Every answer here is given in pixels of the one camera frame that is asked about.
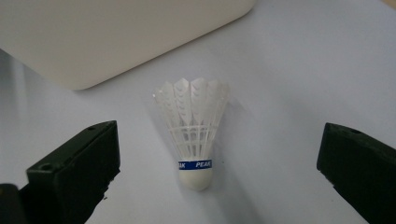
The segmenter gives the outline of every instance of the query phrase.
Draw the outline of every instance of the white table surface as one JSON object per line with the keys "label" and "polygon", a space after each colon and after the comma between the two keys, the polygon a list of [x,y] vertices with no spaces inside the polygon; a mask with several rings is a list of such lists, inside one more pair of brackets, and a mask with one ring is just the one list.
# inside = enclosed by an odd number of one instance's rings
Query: white table surface
{"label": "white table surface", "polygon": [[[152,99],[218,78],[231,100],[215,178],[194,192]],[[115,119],[121,172],[88,223],[366,223],[317,170],[326,122],[396,147],[396,11],[378,0],[259,0],[242,19],[85,91],[0,51],[0,183],[82,129]]]}

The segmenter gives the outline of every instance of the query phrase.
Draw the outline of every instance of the black screw hole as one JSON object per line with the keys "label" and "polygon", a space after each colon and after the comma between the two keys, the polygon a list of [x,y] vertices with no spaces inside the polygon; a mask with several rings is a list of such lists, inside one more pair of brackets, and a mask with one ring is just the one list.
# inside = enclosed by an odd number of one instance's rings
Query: black screw hole
{"label": "black screw hole", "polygon": [[355,129],[352,129],[352,130],[350,130],[352,133],[361,133],[361,132],[359,132],[358,130],[355,130]]}
{"label": "black screw hole", "polygon": [[44,171],[50,171],[52,170],[52,168],[53,168],[52,165],[49,163],[45,163],[40,166],[40,170],[44,170]]}

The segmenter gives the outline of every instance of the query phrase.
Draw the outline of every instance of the shuttlecock cork base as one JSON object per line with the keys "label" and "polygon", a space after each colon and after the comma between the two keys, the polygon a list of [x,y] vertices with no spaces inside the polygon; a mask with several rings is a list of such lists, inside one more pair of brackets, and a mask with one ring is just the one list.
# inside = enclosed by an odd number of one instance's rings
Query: shuttlecock cork base
{"label": "shuttlecock cork base", "polygon": [[174,85],[165,82],[154,98],[180,156],[180,182],[202,190],[212,180],[212,145],[227,105],[229,87],[203,78],[192,82],[182,78]]}

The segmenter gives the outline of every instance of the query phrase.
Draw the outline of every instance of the badminton shuttlecock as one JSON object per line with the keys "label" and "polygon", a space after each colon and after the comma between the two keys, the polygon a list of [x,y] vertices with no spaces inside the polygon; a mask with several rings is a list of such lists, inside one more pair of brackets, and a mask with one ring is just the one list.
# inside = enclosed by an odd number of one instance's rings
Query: badminton shuttlecock
{"label": "badminton shuttlecock", "polygon": [[192,82],[182,78],[174,85],[165,82],[155,91],[180,156],[180,181],[190,189],[202,190],[211,182],[210,155],[228,94],[227,84],[203,78]]}

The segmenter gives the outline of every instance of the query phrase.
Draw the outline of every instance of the blue label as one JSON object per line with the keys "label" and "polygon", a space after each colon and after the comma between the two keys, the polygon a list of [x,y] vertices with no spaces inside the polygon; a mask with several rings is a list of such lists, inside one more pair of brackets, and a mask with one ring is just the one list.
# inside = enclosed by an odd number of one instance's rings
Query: blue label
{"label": "blue label", "polygon": [[212,160],[209,161],[180,161],[179,170],[202,170],[212,168]]}

